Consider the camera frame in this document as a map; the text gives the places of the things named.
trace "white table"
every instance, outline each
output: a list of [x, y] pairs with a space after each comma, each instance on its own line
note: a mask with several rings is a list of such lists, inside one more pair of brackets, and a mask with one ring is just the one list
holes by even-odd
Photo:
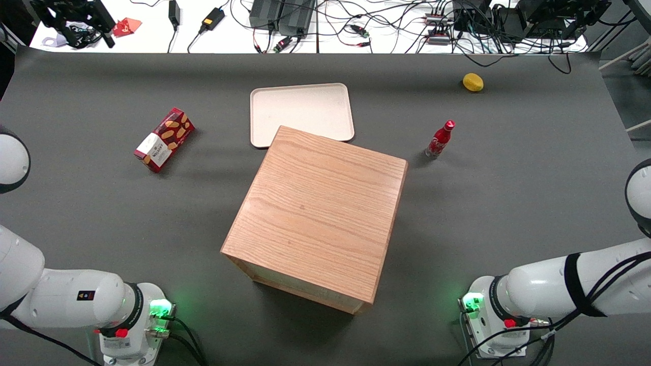
[[[150, 4], [155, 3], [156, 0], [149, 0]], [[181, 8], [181, 25], [179, 26], [178, 35], [176, 36], [175, 41], [172, 46], [172, 53], [186, 53], [187, 46], [192, 41], [192, 39], [197, 35], [199, 30], [199, 25], [204, 17], [215, 7], [223, 5], [225, 0], [177, 0], [179, 7]], [[347, 13], [342, 9], [340, 3], [330, 2], [323, 3], [323, 0], [317, 0], [317, 4], [320, 5], [318, 8], [321, 12], [326, 12], [329, 15], [344, 18], [349, 17]], [[383, 8], [388, 8], [394, 5], [407, 4], [407, 1], [400, 0], [389, 0], [381, 3], [370, 3], [367, 0], [352, 0], [356, 4], [359, 4], [361, 7], [367, 11], [380, 10]], [[43, 49], [46, 51], [57, 51], [57, 52], [117, 52], [117, 53], [165, 53], [167, 52], [167, 46], [173, 34], [173, 28], [170, 24], [167, 13], [168, 13], [168, 2], [167, 0], [161, 0], [156, 6], [148, 7], [146, 5], [137, 5], [129, 2], [129, 0], [103, 0], [104, 5], [111, 13], [112, 17], [116, 20], [122, 20], [125, 17], [142, 21], [142, 25], [136, 32], [132, 35], [123, 36], [123, 37], [114, 37], [115, 46], [113, 48], [108, 48], [103, 40], [100, 40], [98, 43], [91, 45], [83, 49], [74, 49], [69, 46], [62, 46], [59, 48], [53, 48], [49, 46], [42, 45], [43, 39], [47, 37], [55, 37], [56, 31], [52, 28], [47, 28], [41, 23], [36, 30], [36, 34], [31, 42], [31, 47]], [[193, 45], [191, 48], [192, 53], [256, 53], [253, 47], [253, 30], [242, 27], [236, 20], [240, 23], [248, 26], [249, 25], [249, 13], [244, 8], [251, 8], [251, 3], [253, 0], [232, 0], [227, 6], [224, 7], [226, 13], [226, 18], [219, 23], [219, 25], [213, 30], [204, 33]], [[492, 6], [496, 4], [508, 5], [514, 7], [517, 3], [516, 1], [509, 2], [508, 0], [494, 0]], [[353, 4], [344, 4], [348, 11], [352, 14], [365, 13], [361, 7], [357, 7]], [[432, 12], [432, 7], [435, 7], [436, 4], [420, 4], [414, 9], [410, 10], [405, 16], [402, 26], [404, 27], [407, 23], [415, 18], [424, 16], [426, 12]], [[394, 21], [398, 19], [403, 11], [404, 7], [394, 8], [386, 10], [380, 13], [382, 16], [389, 19], [389, 21]], [[448, 13], [452, 10], [452, 3], [447, 2], [445, 5], [445, 13]], [[349, 24], [356, 24], [365, 26], [368, 18], [364, 17], [351, 21]], [[344, 25], [345, 20], [330, 20], [332, 26], [328, 24], [326, 17], [323, 14], [319, 14], [318, 23], [319, 23], [319, 46], [321, 53], [370, 53], [370, 47], [357, 48], [346, 46], [337, 40], [336, 36], [333, 36], [336, 33], [333, 30], [333, 27], [339, 31]], [[382, 26], [374, 21], [371, 21], [366, 27], [367, 31], [370, 33], [372, 39], [372, 49], [374, 53], [390, 53], [395, 46], [395, 53], [404, 53], [409, 46], [414, 42], [416, 38], [420, 38], [416, 35], [409, 34], [405, 31], [400, 31], [400, 34], [396, 33], [396, 30], [392, 27]], [[406, 30], [412, 33], [426, 34], [424, 31], [423, 20], [414, 20], [411, 22]], [[316, 12], [312, 15], [312, 23], [309, 29], [309, 34], [305, 37], [296, 50], [295, 53], [316, 53]], [[264, 49], [268, 41], [267, 31], [256, 31], [255, 33], [257, 42], [260, 44], [260, 47]], [[364, 39], [360, 36], [351, 35], [346, 32], [341, 32], [339, 35], [340, 38], [346, 43], [357, 44], [360, 42], [365, 42], [367, 39]], [[279, 33], [274, 33], [271, 39], [270, 49], [278, 43], [284, 36], [281, 36]], [[461, 49], [458, 46], [455, 46], [455, 53], [497, 53], [497, 48], [495, 44], [491, 41], [484, 41], [484, 47], [479, 43], [478, 40], [471, 38], [469, 35], [464, 35], [462, 38], [466, 40], [459, 41], [458, 45], [465, 48]], [[549, 44], [549, 40], [530, 40], [531, 42], [536, 42], [537, 44]], [[415, 46], [411, 48], [410, 53], [415, 53], [418, 46], [418, 42]], [[564, 48], [563, 51], [577, 52], [582, 51], [586, 48], [585, 38], [581, 37], [575, 44], [568, 48]], [[540, 48], [531, 47], [531, 45], [520, 44], [516, 46], [516, 53], [536, 53], [540, 52]], [[421, 53], [451, 53], [452, 46], [431, 46], [425, 45]]]

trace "gray mat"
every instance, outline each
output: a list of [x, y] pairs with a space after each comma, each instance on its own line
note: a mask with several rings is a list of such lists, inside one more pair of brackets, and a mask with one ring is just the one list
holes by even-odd
[[[454, 55], [23, 48], [0, 118], [33, 166], [0, 197], [0, 222], [49, 268], [160, 285], [212, 365], [456, 365], [465, 354], [456, 298], [476, 277], [641, 237], [623, 194], [635, 154], [597, 56], [570, 60], [563, 75], [537, 56], [479, 68]], [[467, 72], [484, 78], [483, 92], [460, 86]], [[376, 303], [355, 318], [254, 284], [219, 254], [265, 154], [249, 144], [249, 93], [325, 82], [349, 88], [351, 143], [410, 162]], [[200, 131], [155, 175], [132, 151], [174, 106]], [[428, 163], [422, 150], [447, 119], [457, 122], [452, 141]], [[644, 364], [649, 323], [577, 319], [558, 334], [552, 365]], [[46, 333], [87, 349], [81, 330]], [[84, 365], [18, 331], [0, 331], [0, 345], [3, 366]], [[193, 364], [166, 341], [159, 365]]]

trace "red box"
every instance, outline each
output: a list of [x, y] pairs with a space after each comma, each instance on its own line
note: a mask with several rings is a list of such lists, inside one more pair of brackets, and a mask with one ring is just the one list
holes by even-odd
[[135, 149], [133, 155], [151, 171], [158, 173], [194, 129], [185, 112], [172, 108], [158, 127]]

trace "wooden box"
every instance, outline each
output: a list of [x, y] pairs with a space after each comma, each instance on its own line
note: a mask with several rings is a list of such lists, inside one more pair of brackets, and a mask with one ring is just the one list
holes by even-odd
[[406, 171], [403, 159], [281, 126], [221, 252], [253, 281], [360, 313]]

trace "power supply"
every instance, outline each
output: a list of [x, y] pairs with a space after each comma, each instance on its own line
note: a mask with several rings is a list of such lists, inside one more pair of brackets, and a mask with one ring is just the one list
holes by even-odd
[[249, 13], [251, 27], [277, 30], [282, 7], [282, 0], [253, 0]]
[[315, 0], [284, 0], [278, 21], [278, 32], [283, 36], [307, 34], [315, 2]]

